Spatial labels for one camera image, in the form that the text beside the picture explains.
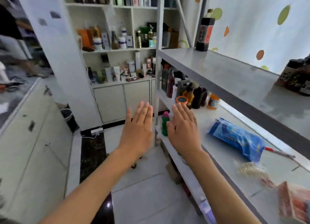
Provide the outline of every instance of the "green bottle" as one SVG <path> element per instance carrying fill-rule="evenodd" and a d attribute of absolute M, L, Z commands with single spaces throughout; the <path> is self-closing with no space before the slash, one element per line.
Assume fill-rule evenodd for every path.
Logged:
<path fill-rule="evenodd" d="M 168 133 L 167 133 L 167 122 L 169 121 L 169 112 L 164 112 L 164 114 L 161 116 L 161 119 L 162 119 L 161 133 L 164 136 L 168 136 Z"/>

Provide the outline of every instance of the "power strip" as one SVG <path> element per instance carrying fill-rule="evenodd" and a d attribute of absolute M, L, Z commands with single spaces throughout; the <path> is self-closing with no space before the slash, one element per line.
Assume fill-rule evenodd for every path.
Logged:
<path fill-rule="evenodd" d="M 103 132 L 103 128 L 96 128 L 91 130 L 91 135 L 98 135 Z"/>

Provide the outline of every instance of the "pink cap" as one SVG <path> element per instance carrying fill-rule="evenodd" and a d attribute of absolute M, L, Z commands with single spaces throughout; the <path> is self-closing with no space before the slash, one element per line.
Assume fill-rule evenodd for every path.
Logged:
<path fill-rule="evenodd" d="M 165 111 L 162 117 L 169 117 L 169 112 Z"/>

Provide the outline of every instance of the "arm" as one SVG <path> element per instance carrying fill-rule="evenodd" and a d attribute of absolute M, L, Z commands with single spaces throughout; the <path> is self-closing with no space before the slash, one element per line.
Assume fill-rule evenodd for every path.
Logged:
<path fill-rule="evenodd" d="M 16 20 L 15 21 L 16 25 L 25 29 L 25 30 L 28 30 L 28 31 L 32 31 L 33 32 L 33 29 L 32 29 L 32 26 L 30 26 L 29 24 L 26 24 L 20 20 Z"/>
<path fill-rule="evenodd" d="M 139 104 L 132 121 L 129 109 L 118 148 L 41 224 L 91 223 L 112 187 L 150 147 L 152 117 L 153 108 L 149 103 Z"/>
<path fill-rule="evenodd" d="M 173 106 L 176 130 L 167 123 L 168 137 L 173 147 L 183 156 L 211 206 L 218 224 L 260 224 L 226 179 L 210 156 L 201 148 L 195 115 L 186 107 Z"/>

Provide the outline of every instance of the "person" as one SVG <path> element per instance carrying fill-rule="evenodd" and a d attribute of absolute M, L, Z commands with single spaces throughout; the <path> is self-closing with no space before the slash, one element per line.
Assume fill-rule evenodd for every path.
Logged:
<path fill-rule="evenodd" d="M 26 72 L 27 76 L 48 77 L 48 75 L 39 73 L 34 63 L 29 60 L 32 59 L 32 56 L 18 29 L 20 27 L 26 31 L 33 32 L 32 27 L 20 20 L 16 20 L 6 7 L 9 8 L 8 1 L 0 0 L 0 20 L 2 22 L 0 26 L 1 42 L 14 58 L 17 65 Z"/>
<path fill-rule="evenodd" d="M 216 222 L 261 223 L 217 170 L 210 156 L 203 151 L 195 115 L 180 103 L 173 106 L 173 113 L 176 129 L 171 122 L 167 123 L 168 138 L 195 174 Z M 145 105 L 143 102 L 139 104 L 132 120 L 131 109 L 128 109 L 118 148 L 41 224 L 91 223 L 112 187 L 150 148 L 153 139 L 152 117 L 153 108 L 148 102 Z"/>

